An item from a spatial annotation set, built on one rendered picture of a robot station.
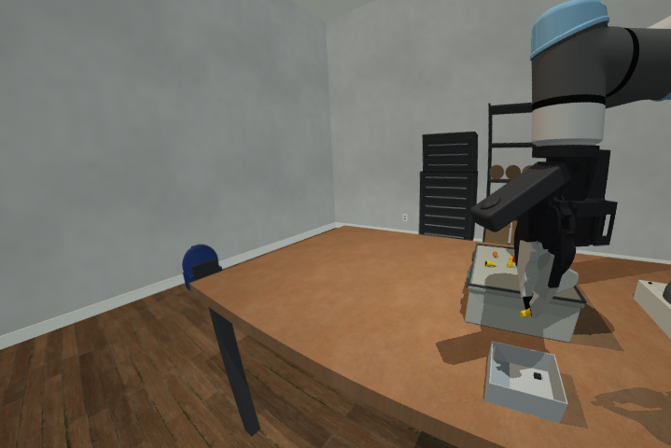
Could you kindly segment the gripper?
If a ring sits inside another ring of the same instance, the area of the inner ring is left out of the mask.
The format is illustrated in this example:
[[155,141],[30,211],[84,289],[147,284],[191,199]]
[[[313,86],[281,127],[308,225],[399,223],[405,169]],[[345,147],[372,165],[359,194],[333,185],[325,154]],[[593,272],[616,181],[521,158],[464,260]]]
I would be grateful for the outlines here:
[[[515,265],[523,307],[530,308],[532,318],[545,310],[554,294],[578,283],[578,273],[569,269],[576,247],[610,243],[618,203],[605,200],[610,150],[599,148],[532,147],[532,158],[564,162],[571,177],[517,218]],[[608,233],[602,236],[606,215],[610,215]]]

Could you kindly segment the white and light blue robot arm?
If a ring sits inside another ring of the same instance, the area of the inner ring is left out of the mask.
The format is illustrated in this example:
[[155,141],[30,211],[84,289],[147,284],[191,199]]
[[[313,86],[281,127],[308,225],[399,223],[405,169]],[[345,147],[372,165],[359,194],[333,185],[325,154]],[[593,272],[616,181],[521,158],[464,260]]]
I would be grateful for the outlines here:
[[[599,0],[564,2],[534,23],[533,145],[596,146],[603,141],[606,108],[671,100],[671,16],[649,28],[608,23]],[[538,161],[470,213],[477,224],[500,231],[570,179],[564,162]]]

